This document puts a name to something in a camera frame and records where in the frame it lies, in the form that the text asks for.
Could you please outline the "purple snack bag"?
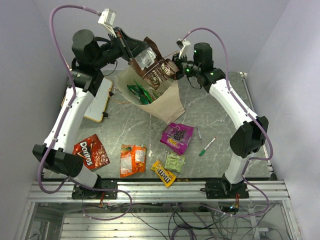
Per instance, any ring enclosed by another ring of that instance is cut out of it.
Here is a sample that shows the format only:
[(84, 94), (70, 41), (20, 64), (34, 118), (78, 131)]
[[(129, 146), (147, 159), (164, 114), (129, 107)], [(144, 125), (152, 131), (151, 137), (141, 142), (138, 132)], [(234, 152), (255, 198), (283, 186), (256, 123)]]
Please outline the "purple snack bag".
[(193, 132), (192, 126), (172, 122), (162, 132), (160, 142), (181, 156), (187, 150)]

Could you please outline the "light green snack packet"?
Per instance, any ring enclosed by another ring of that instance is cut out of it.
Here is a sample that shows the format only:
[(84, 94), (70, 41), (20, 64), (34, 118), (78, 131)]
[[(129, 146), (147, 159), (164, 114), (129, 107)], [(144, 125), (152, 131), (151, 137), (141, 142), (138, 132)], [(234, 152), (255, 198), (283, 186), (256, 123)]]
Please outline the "light green snack packet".
[(185, 156), (178, 155), (175, 152), (169, 151), (166, 156), (164, 168), (169, 171), (175, 171), (180, 173), (185, 163)]

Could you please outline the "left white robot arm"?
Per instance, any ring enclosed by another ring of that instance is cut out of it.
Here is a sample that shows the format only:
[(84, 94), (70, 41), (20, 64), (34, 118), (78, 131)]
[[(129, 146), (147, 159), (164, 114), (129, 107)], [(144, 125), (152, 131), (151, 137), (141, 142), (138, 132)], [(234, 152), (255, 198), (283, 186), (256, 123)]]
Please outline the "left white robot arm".
[(109, 39), (94, 36), (88, 29), (77, 31), (72, 37), (74, 59), (67, 70), (69, 86), (58, 118), (43, 144), (36, 144), (32, 153), (40, 162), (38, 179), (43, 169), (63, 174), (74, 183), (85, 186), (85, 194), (96, 199), (102, 193), (99, 177), (89, 170), (81, 156), (74, 155), (76, 134), (87, 108), (98, 93), (104, 74), (101, 69), (122, 58), (130, 62), (149, 48), (143, 40), (133, 39), (114, 28)]

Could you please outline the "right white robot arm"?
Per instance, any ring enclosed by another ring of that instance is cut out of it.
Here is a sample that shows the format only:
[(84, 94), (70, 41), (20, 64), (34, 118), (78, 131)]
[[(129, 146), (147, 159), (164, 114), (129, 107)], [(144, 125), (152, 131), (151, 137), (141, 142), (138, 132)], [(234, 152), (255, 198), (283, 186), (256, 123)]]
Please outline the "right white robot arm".
[(176, 44), (180, 48), (180, 52), (172, 57), (178, 67), (176, 78), (195, 77), (199, 85), (220, 103), (235, 126), (236, 131), (229, 141), (233, 154), (223, 175), (226, 182), (220, 186), (221, 194), (231, 198), (238, 192), (237, 184), (243, 181), (249, 158), (254, 157), (265, 144), (264, 133), (268, 130), (269, 121), (252, 111), (227, 81), (225, 73), (214, 67), (213, 50), (208, 43), (194, 45), (193, 60), (188, 60), (186, 55), (191, 46), (187, 39), (178, 40)]

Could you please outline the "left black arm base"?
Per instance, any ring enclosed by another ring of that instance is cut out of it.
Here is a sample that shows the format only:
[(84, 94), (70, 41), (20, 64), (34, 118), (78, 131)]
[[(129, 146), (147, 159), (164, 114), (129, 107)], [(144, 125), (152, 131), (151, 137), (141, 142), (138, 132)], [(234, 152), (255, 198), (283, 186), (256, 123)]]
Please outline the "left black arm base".
[(115, 200), (117, 198), (118, 185), (113, 180), (98, 180), (94, 188), (96, 190), (75, 184), (72, 190), (71, 198), (73, 200)]

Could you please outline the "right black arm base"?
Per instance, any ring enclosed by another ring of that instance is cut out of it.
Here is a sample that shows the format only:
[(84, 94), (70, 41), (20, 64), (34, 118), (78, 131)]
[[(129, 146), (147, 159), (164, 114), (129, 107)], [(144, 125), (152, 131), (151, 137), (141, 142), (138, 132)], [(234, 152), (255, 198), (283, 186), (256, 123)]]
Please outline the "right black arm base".
[(247, 184), (243, 180), (231, 184), (225, 175), (220, 178), (209, 178), (200, 191), (206, 194), (207, 199), (235, 199), (237, 195), (240, 199), (249, 198)]

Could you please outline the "beige paper bag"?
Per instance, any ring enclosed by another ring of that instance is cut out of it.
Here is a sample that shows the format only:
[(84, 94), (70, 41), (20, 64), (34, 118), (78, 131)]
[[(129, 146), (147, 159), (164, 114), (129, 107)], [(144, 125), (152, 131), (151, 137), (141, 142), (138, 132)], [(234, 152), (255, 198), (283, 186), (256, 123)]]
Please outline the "beige paper bag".
[(129, 66), (121, 71), (115, 79), (118, 90), (129, 103), (164, 121), (166, 124), (174, 122), (185, 112), (180, 100), (178, 81), (174, 80), (174, 78), (169, 78), (165, 82), (162, 82), (156, 90), (161, 96), (154, 102), (146, 105), (142, 104), (138, 97), (127, 88), (127, 85), (135, 85), (134, 81), (137, 81), (147, 90), (155, 90)]

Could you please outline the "dark green crisps bag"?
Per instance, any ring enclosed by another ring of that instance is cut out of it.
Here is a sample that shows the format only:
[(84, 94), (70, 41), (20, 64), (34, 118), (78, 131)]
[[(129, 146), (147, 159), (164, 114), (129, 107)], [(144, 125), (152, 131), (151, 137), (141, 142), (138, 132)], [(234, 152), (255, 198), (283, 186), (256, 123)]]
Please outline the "dark green crisps bag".
[(148, 98), (146, 97), (145, 93), (137, 85), (127, 85), (127, 88), (132, 94), (138, 97), (141, 102), (148, 102)]

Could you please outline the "brown snack bag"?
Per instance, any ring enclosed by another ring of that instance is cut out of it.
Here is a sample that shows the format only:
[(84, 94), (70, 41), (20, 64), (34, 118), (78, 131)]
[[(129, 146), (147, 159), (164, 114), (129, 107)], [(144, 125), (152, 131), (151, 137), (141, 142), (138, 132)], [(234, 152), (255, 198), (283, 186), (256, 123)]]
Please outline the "brown snack bag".
[(179, 71), (170, 59), (164, 59), (156, 43), (149, 37), (143, 40), (148, 48), (141, 51), (128, 64), (153, 89), (157, 90), (162, 82), (173, 79)]

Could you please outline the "yellow M&M's bag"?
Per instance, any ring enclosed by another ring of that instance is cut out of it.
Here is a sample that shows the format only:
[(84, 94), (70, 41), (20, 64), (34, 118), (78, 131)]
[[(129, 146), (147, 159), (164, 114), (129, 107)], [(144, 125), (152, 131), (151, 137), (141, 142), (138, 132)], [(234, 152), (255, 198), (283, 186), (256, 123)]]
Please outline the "yellow M&M's bag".
[(165, 169), (165, 165), (159, 159), (152, 165), (151, 170), (157, 174), (167, 188), (176, 180), (176, 175)]

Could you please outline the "green Chuba cassava chips bag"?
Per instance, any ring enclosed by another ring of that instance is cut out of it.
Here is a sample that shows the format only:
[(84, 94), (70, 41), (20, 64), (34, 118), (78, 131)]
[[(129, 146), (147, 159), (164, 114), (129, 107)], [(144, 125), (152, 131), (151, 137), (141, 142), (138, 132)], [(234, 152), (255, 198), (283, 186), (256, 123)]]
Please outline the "green Chuba cassava chips bag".
[(141, 84), (139, 84), (136, 80), (134, 80), (135, 85), (137, 85), (139, 88), (141, 88), (146, 95), (148, 102), (141, 102), (143, 105), (148, 105), (153, 103), (155, 100), (157, 100), (162, 94), (157, 92), (154, 89), (146, 89)]

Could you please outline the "red snack packet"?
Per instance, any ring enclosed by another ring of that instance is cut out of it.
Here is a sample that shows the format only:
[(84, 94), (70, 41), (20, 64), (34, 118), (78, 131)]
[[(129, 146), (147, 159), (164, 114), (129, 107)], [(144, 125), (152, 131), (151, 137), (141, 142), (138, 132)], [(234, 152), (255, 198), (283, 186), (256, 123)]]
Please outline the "red snack packet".
[(72, 154), (81, 157), (84, 165), (92, 171), (110, 163), (107, 152), (96, 134), (75, 144)]

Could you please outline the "orange snack bag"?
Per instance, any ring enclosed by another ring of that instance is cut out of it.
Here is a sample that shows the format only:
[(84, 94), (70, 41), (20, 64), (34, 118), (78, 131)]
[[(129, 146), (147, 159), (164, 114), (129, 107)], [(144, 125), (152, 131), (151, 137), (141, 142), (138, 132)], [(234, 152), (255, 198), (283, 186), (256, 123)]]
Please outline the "orange snack bag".
[(146, 170), (147, 147), (143, 145), (121, 145), (120, 177), (125, 178)]

